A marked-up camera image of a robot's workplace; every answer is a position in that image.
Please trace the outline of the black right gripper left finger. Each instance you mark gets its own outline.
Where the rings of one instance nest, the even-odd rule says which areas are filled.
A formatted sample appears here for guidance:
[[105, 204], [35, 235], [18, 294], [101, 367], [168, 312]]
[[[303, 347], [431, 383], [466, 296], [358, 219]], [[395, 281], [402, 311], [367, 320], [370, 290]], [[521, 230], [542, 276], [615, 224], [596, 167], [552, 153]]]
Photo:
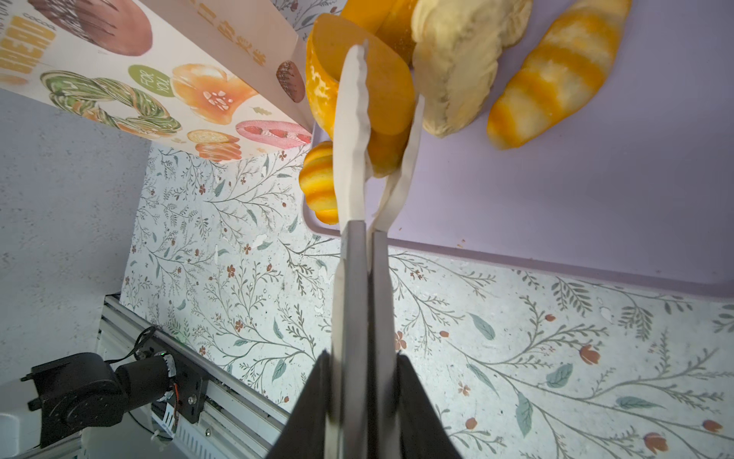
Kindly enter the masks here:
[[331, 395], [331, 356], [323, 351], [266, 458], [323, 459]]

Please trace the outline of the metal tongs with white tips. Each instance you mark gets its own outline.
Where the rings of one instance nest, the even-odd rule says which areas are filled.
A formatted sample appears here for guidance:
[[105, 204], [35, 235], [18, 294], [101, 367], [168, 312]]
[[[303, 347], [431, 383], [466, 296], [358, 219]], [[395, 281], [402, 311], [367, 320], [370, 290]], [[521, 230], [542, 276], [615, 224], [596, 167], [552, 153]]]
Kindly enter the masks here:
[[327, 458], [397, 458], [397, 352], [388, 233], [403, 209], [415, 174], [424, 99], [418, 98], [409, 140], [390, 174], [372, 221], [366, 219], [371, 124], [366, 86], [367, 44], [349, 49], [342, 67], [333, 140], [341, 250], [334, 284]]

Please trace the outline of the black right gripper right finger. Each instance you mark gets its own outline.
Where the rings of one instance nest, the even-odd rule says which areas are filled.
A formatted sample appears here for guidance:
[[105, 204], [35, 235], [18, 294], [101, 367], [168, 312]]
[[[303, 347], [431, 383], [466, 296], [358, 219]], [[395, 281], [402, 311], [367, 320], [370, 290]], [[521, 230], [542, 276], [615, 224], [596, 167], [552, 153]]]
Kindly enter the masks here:
[[397, 378], [401, 458], [461, 459], [411, 361], [403, 354], [397, 355]]

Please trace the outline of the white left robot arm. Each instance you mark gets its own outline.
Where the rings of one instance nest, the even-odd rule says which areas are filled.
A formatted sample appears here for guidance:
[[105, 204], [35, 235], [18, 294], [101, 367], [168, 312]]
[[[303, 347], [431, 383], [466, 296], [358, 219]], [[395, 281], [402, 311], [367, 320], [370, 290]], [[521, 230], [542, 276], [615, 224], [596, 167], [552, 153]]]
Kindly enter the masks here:
[[85, 352], [37, 365], [15, 381], [23, 397], [22, 415], [34, 428], [40, 448], [86, 428], [110, 428], [137, 409], [150, 409], [145, 431], [164, 445], [183, 422], [196, 424], [204, 409], [209, 374], [195, 359], [162, 339], [149, 326], [118, 359]]

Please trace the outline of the printed paper bread bag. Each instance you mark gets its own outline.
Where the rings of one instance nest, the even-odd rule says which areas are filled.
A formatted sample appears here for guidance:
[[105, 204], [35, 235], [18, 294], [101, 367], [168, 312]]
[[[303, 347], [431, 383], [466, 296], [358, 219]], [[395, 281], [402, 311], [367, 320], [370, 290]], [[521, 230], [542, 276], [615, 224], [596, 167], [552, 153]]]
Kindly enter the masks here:
[[213, 162], [309, 145], [306, 45], [268, 1], [5, 1], [1, 86]]

